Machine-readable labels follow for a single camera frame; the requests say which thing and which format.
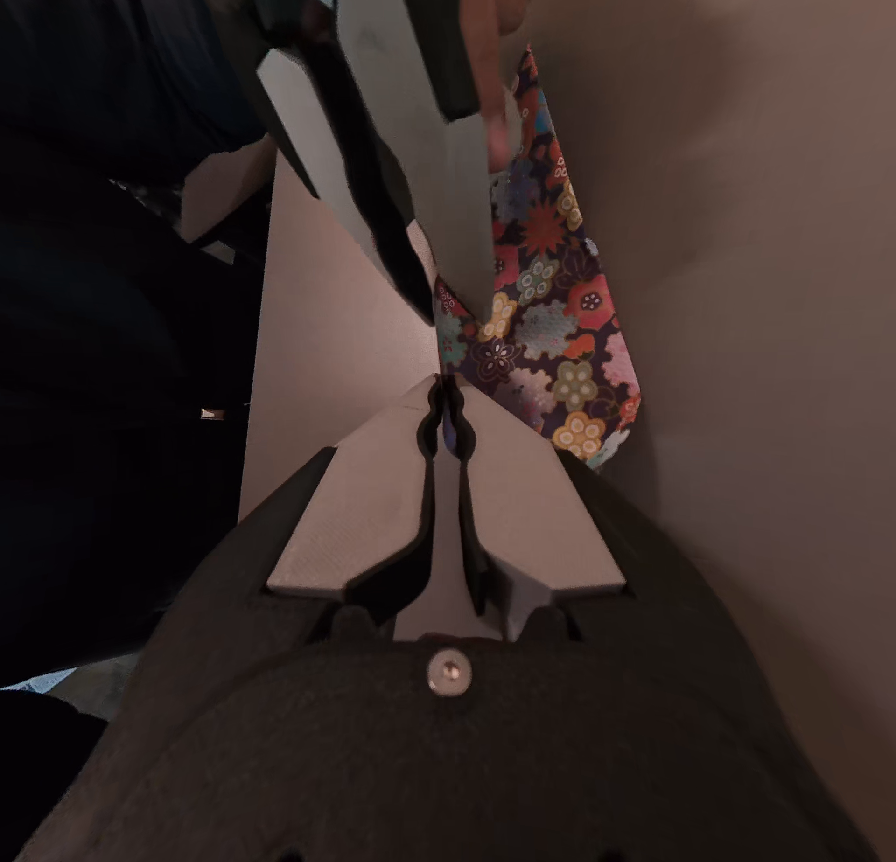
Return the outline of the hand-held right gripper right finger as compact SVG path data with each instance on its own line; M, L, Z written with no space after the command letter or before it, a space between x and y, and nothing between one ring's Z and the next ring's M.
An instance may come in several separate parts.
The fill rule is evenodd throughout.
M532 613L616 594L625 579L554 446L462 377L446 380L461 463L464 575L505 640Z

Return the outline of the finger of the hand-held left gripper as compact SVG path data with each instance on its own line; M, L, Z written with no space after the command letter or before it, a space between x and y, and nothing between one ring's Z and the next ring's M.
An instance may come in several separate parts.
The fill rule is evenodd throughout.
M328 42L272 49L256 74L287 161L387 284L431 327L432 290L407 231L413 220L409 191L340 49Z
M480 113L442 117L404 0L338 0L338 36L374 129L404 174L438 274L470 315L489 320L494 248Z

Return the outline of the person's left hand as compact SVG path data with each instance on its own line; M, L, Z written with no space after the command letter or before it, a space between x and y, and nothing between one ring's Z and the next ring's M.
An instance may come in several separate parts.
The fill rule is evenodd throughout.
M459 24L485 129L490 174L511 159L500 77L500 41L523 24L532 0L459 0Z

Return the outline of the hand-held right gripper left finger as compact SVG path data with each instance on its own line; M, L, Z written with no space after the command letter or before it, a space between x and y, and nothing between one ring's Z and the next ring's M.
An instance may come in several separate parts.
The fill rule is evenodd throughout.
M442 386L430 375L342 439L267 579L279 595L367 611L377 625L431 575Z

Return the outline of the person's dark clothing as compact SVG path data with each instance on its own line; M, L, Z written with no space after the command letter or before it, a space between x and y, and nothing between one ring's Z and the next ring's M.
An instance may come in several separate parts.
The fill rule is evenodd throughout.
M238 519L263 273L131 189L264 130L204 0L1 10L6 685L141 644Z

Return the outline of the floral origami paper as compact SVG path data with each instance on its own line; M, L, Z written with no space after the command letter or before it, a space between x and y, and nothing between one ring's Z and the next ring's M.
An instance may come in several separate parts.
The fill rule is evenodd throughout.
M440 369L597 472L629 438L642 392L530 46L510 92L521 141L490 180L491 314L477 321L437 279Z

